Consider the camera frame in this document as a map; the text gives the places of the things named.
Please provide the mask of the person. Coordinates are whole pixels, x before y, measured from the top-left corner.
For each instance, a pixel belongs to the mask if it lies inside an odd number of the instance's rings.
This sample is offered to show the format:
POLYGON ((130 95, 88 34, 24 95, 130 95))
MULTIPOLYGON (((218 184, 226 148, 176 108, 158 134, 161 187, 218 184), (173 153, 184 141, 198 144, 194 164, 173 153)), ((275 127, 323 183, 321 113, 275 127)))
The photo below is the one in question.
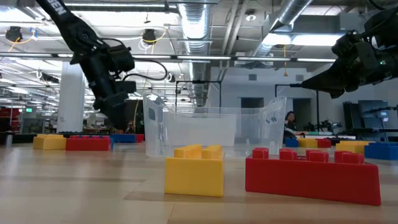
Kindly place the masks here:
POLYGON ((305 135, 305 131, 297 130, 295 114, 289 111, 285 116, 284 138, 296 138, 296 135, 305 135))

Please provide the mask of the dark computer monitor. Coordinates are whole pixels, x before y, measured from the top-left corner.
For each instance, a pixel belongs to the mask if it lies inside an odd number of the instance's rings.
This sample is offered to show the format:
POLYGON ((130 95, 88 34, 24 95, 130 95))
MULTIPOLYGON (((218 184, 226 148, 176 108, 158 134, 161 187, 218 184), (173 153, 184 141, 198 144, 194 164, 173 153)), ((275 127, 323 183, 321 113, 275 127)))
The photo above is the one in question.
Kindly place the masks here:
POLYGON ((358 106, 365 128, 384 128, 389 120, 386 100, 359 100, 358 106))

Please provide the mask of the silver round air duct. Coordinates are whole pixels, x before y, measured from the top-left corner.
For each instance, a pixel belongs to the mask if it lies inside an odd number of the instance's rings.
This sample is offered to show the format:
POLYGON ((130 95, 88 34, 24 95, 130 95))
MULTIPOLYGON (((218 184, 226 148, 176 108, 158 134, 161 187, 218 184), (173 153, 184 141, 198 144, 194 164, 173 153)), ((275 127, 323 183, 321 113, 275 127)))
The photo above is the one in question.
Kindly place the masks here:
MULTIPOLYGON (((210 43, 207 42, 210 31, 210 6, 207 4, 178 4, 181 15, 183 38, 187 55, 199 56, 210 53, 210 43)), ((190 62, 189 73, 191 81, 207 81, 210 77, 210 65, 204 62, 190 62)))
POLYGON ((262 40, 251 51, 250 57, 266 57, 281 37, 274 34, 277 29, 282 32, 291 32, 294 22, 313 0, 283 0, 280 9, 266 16, 262 25, 262 40))

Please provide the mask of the small yellow building block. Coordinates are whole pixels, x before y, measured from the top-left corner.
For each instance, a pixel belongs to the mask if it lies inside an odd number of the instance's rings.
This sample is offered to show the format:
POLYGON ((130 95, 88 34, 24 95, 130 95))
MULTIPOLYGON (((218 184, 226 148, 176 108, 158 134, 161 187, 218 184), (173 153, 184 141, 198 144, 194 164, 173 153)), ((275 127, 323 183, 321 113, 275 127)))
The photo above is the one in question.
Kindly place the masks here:
POLYGON ((297 139, 299 147, 317 148, 318 141, 312 138, 299 138, 297 139))
POLYGON ((178 147, 165 159, 166 194, 222 197, 223 150, 220 145, 178 147))
POLYGON ((38 134, 33 140, 35 150, 65 150, 67 139, 60 134, 38 134))

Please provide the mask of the black table edge rail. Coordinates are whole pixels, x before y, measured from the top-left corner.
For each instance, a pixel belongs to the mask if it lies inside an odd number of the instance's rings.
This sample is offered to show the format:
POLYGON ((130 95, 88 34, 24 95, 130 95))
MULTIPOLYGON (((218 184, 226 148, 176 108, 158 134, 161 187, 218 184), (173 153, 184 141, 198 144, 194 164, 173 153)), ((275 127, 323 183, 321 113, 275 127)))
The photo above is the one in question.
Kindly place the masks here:
MULTIPOLYGON (((14 134, 13 143, 32 143, 36 135, 37 134, 14 134)), ((0 145, 5 144, 5 137, 6 137, 6 132, 0 132, 0 145)), ((335 138, 326 138, 326 139, 329 139, 331 141, 332 146, 343 140, 354 141, 354 139, 335 139, 335 138)))

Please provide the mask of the small black background robot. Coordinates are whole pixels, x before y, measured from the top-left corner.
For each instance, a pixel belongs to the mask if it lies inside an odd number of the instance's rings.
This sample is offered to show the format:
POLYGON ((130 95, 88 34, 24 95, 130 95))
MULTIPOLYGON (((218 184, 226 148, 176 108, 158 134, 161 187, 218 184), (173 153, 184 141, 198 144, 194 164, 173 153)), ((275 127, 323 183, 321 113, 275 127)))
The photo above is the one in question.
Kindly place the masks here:
POLYGON ((321 121, 319 124, 307 123, 303 128, 305 131, 331 132, 335 129, 341 128, 341 123, 334 123, 330 120, 321 121))

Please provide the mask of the black upright panel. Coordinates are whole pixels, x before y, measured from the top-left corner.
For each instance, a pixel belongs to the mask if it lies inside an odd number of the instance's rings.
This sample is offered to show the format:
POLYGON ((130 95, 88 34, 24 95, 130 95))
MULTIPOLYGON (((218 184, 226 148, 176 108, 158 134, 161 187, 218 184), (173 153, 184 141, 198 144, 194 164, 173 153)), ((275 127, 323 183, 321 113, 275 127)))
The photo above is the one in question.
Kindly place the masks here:
POLYGON ((127 128, 125 134, 144 134, 144 110, 142 100, 127 100, 127 128))

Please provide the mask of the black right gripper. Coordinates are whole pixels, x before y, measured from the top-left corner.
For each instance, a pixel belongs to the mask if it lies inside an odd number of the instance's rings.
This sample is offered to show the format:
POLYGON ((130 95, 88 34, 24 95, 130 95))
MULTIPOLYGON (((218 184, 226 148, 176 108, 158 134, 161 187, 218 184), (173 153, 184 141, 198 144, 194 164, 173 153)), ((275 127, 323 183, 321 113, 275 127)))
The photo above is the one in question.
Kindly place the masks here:
POLYGON ((355 91, 359 86, 376 85, 398 78, 398 44, 374 47, 367 38, 361 38, 355 30, 348 31, 336 41, 332 52, 338 56, 334 64, 324 72, 291 87, 324 90, 332 99, 345 91, 355 91))

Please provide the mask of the dark ceiling pipe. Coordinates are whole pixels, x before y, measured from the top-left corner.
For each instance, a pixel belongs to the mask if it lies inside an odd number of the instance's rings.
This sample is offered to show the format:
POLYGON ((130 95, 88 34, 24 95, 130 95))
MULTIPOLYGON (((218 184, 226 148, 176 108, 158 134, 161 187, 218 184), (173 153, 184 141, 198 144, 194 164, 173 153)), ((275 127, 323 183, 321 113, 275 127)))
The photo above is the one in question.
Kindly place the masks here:
POLYGON ((169 3, 65 3, 71 11, 106 11, 106 12, 161 12, 178 14, 176 4, 169 3))

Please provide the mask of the long red building block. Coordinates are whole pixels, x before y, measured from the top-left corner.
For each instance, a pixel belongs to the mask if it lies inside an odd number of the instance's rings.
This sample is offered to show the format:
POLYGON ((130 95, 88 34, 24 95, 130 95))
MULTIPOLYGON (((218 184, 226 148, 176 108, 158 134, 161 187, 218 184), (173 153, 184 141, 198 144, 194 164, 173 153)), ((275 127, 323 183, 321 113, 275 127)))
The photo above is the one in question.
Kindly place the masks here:
POLYGON ((66 151, 110 151, 112 139, 109 136, 74 135, 66 141, 66 151))
POLYGON ((381 205, 379 169, 362 154, 337 151, 331 161, 325 151, 308 149, 299 156, 281 149, 272 158, 266 148, 255 148, 245 171, 248 192, 381 205))

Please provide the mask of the long yellow building block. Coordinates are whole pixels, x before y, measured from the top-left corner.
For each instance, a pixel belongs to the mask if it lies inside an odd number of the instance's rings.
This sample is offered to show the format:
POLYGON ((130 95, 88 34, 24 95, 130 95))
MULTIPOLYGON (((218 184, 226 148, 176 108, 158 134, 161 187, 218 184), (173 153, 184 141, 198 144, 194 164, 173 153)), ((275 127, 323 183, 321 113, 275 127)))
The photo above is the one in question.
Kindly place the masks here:
POLYGON ((340 141, 336 143, 337 151, 349 151, 358 154, 364 154, 364 147, 373 143, 373 141, 340 141))

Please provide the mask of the bright ceiling light panel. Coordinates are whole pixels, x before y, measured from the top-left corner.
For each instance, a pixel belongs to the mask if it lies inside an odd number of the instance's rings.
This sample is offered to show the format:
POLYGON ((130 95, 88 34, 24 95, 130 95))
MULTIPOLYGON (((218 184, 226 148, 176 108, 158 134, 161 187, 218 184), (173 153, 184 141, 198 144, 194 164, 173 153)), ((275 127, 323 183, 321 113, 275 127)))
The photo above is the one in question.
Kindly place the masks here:
POLYGON ((264 45, 333 46, 341 34, 268 34, 264 45))

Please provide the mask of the long horizontal light rail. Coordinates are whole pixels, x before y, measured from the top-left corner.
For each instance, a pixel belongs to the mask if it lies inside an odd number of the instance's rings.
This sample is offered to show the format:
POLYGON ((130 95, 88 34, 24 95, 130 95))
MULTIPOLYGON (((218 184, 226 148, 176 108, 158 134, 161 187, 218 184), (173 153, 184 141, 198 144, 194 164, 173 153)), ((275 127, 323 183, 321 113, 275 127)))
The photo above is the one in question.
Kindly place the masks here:
MULTIPOLYGON (((332 58, 286 58, 286 57, 237 57, 237 56, 211 56, 211 55, 132 55, 136 59, 153 60, 200 60, 200 61, 243 61, 243 62, 302 62, 302 63, 333 63, 332 58)), ((23 52, 0 52, 0 57, 20 58, 72 58, 72 54, 46 54, 23 52)))

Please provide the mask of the red background equipment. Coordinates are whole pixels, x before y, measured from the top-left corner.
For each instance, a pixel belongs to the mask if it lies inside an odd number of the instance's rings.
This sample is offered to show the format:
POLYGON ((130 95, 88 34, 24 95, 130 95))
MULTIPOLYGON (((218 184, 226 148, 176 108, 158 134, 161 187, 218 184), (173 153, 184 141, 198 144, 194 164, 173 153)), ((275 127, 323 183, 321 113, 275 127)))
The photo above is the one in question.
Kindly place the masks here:
POLYGON ((20 115, 18 108, 0 108, 0 132, 18 131, 20 115))

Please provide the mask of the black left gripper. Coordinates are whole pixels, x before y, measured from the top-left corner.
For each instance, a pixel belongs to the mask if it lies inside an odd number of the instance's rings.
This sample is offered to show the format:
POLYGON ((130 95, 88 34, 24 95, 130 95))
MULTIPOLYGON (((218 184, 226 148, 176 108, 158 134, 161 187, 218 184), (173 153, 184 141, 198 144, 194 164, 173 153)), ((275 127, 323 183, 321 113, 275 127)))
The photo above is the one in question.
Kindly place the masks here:
POLYGON ((126 99, 128 99, 128 94, 125 91, 109 95, 106 98, 97 97, 93 107, 107 115, 116 129, 125 130, 129 124, 129 109, 126 107, 126 99))

